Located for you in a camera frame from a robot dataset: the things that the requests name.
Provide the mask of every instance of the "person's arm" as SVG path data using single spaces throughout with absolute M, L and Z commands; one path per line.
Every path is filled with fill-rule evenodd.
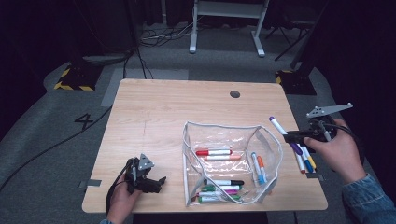
M 123 182 L 124 175 L 118 181 L 118 185 L 114 189 L 113 196 L 110 200 L 110 209 L 107 213 L 107 219 L 104 219 L 100 224 L 122 224 L 134 209 L 134 204 L 137 198 L 142 193 L 141 190 L 136 189 L 133 194 L 128 191 L 128 184 Z
M 343 120 L 337 119 L 335 122 L 347 126 Z M 365 173 L 356 143 L 348 133 L 338 130 L 330 142 L 305 138 L 304 143 L 319 153 L 342 177 L 346 205 L 360 223 L 396 223 L 393 201 L 373 177 Z

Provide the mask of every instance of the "red marker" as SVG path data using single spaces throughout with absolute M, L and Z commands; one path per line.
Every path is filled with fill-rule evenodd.
M 218 156 L 218 155 L 231 155 L 232 150 L 200 150 L 196 151 L 197 156 Z

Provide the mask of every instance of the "metal stand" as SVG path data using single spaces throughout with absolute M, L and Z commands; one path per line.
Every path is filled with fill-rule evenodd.
M 265 52 L 259 39 L 262 23 L 268 8 L 269 0 L 264 0 L 263 4 L 239 4 L 226 2 L 206 2 L 195 0 L 193 11 L 193 26 L 190 42 L 190 53 L 196 52 L 197 45 L 197 22 L 198 15 L 224 16 L 259 19 L 256 31 L 252 31 L 252 37 L 259 57 L 264 57 Z

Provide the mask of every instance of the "wooden table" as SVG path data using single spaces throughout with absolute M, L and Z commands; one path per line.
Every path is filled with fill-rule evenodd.
M 233 98 L 231 91 L 238 91 Z M 142 194 L 135 213 L 324 210 L 327 201 L 316 178 L 299 171 L 291 147 L 269 121 L 297 130 L 286 96 L 278 84 L 214 81 L 124 79 L 120 83 L 82 204 L 87 213 L 106 211 L 106 194 L 128 159 L 145 153 L 154 163 L 148 178 L 166 176 L 160 193 Z M 233 126 L 262 124 L 281 142 L 284 158 L 277 184 L 263 203 L 186 207 L 182 169 L 182 130 L 186 121 Z

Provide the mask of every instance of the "sleeve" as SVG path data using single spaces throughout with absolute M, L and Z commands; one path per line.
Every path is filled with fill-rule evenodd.
M 99 224 L 113 224 L 113 223 L 107 219 L 103 219 Z
M 360 223 L 396 223 L 393 201 L 370 174 L 344 185 L 342 191 L 346 205 Z

